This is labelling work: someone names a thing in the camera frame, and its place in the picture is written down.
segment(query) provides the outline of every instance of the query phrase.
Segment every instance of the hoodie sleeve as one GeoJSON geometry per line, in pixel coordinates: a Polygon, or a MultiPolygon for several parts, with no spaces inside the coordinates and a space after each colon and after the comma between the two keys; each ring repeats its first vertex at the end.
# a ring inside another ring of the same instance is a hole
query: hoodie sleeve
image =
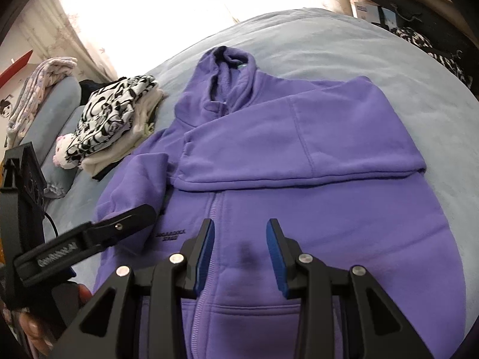
{"type": "MultiPolygon", "coordinates": [[[[142,204],[151,205],[158,214],[166,188],[168,155],[155,152],[155,146],[163,132],[153,134],[123,160],[98,200],[94,222],[115,217],[142,204]]],[[[129,236],[119,246],[139,254],[152,228],[129,236]]]]}
{"type": "Polygon", "coordinates": [[[184,135],[173,181],[187,191],[407,177],[425,162],[366,77],[255,104],[184,135]]]}

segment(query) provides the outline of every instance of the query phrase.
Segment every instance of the blanket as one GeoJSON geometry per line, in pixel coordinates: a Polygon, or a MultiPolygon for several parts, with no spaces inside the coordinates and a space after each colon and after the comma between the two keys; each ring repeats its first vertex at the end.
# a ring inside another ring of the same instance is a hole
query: blanket
{"type": "Polygon", "coordinates": [[[76,66],[77,59],[73,57],[50,58],[37,66],[25,81],[11,112],[7,127],[8,148],[18,146],[25,137],[46,98],[48,88],[72,75],[76,66]]]}

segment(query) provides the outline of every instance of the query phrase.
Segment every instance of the metal screw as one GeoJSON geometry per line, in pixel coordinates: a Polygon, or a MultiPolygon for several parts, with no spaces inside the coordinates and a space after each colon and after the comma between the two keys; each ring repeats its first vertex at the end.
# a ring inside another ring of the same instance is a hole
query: metal screw
{"type": "Polygon", "coordinates": [[[361,277],[362,275],[365,275],[366,269],[363,266],[354,266],[353,267],[353,274],[358,275],[361,277]]]}
{"type": "Polygon", "coordinates": [[[301,254],[298,256],[298,260],[301,263],[311,263],[313,261],[313,257],[310,254],[301,254]]]}
{"type": "Polygon", "coordinates": [[[169,257],[169,261],[174,264],[181,263],[184,261],[184,256],[181,254],[173,254],[169,257]]]}
{"type": "Polygon", "coordinates": [[[128,266],[120,266],[119,268],[116,269],[116,274],[119,277],[124,277],[125,275],[128,275],[130,273],[130,267],[128,266]]]}

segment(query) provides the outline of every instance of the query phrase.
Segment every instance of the folded clothes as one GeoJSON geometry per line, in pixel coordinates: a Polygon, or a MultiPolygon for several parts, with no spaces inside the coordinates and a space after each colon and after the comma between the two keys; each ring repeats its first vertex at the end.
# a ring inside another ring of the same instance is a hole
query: folded clothes
{"type": "Polygon", "coordinates": [[[55,165],[74,168],[112,145],[132,128],[138,101],[157,85],[152,75],[139,75],[93,92],[75,132],[57,139],[55,165]]]}
{"type": "Polygon", "coordinates": [[[135,115],[133,116],[133,125],[131,129],[124,133],[120,139],[110,147],[83,159],[80,168],[90,173],[92,176],[96,176],[110,164],[118,162],[129,155],[152,134],[153,129],[148,121],[162,99],[163,91],[158,87],[154,87],[145,94],[135,107],[135,115]]]}
{"type": "Polygon", "coordinates": [[[49,88],[66,76],[72,75],[76,66],[76,58],[59,57],[47,59],[35,68],[25,81],[11,112],[7,127],[8,148],[18,146],[25,137],[49,88]]]}
{"type": "Polygon", "coordinates": [[[87,105],[88,100],[90,99],[90,96],[92,95],[94,91],[101,89],[102,87],[109,86],[112,83],[123,81],[124,79],[126,79],[126,77],[121,77],[117,79],[116,81],[112,81],[108,83],[98,83],[91,79],[84,79],[83,81],[80,81],[79,82],[80,88],[81,88],[80,105],[87,105]]]}

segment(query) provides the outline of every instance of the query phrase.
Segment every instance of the human hand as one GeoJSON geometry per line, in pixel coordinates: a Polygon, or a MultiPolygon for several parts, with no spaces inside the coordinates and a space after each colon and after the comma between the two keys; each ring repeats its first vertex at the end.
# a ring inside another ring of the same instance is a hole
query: human hand
{"type": "MultiPolygon", "coordinates": [[[[86,304],[92,297],[92,293],[85,285],[78,284],[78,296],[80,297],[80,302],[86,304]]],[[[20,326],[34,347],[42,354],[48,355],[53,348],[53,344],[46,336],[47,326],[45,323],[28,312],[22,312],[20,314],[20,326]]]]}

